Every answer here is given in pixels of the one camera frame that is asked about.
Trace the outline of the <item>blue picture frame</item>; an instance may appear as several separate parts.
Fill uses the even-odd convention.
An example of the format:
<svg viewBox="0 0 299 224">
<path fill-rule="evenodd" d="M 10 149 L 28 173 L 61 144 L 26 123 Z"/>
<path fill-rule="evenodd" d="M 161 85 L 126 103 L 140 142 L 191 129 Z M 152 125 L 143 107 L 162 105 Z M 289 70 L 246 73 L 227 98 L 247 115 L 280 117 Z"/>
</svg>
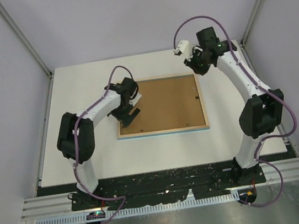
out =
<svg viewBox="0 0 299 224">
<path fill-rule="evenodd" d="M 209 118 L 197 75 L 161 76 L 137 81 L 140 113 L 128 127 L 118 127 L 118 139 L 208 130 Z"/>
</svg>

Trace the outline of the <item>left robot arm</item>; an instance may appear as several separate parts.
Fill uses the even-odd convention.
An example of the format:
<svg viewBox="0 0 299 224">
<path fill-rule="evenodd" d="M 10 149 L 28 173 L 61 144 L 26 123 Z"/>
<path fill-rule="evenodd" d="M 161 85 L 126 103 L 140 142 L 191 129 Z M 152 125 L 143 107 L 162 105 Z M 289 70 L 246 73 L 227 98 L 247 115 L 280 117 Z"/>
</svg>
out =
<svg viewBox="0 0 299 224">
<path fill-rule="evenodd" d="M 110 115 L 122 127 L 128 127 L 140 113 L 135 105 L 142 97 L 136 81 L 128 77 L 118 84 L 109 83 L 104 89 L 104 94 L 82 113 L 63 114 L 57 139 L 57 149 L 70 160 L 76 178 L 76 199 L 71 200 L 92 208 L 98 207 L 103 198 L 92 166 L 94 128 Z"/>
</svg>

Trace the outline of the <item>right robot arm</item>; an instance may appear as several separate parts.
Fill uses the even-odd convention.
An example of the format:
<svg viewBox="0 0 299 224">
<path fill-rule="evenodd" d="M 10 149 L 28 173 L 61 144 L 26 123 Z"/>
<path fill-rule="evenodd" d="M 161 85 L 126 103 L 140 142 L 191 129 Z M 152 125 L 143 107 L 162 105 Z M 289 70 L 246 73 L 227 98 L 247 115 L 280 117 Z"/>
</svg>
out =
<svg viewBox="0 0 299 224">
<path fill-rule="evenodd" d="M 205 75 L 217 67 L 226 75 L 244 100 L 239 117 L 243 131 L 239 152 L 232 162 L 232 179 L 239 185 L 250 183 L 259 174 L 259 153 L 266 139 L 281 123 L 284 94 L 259 80 L 230 41 L 221 41 L 212 27 L 197 32 L 198 45 L 182 40 L 174 53 L 185 57 L 184 64 L 195 74 Z"/>
</svg>

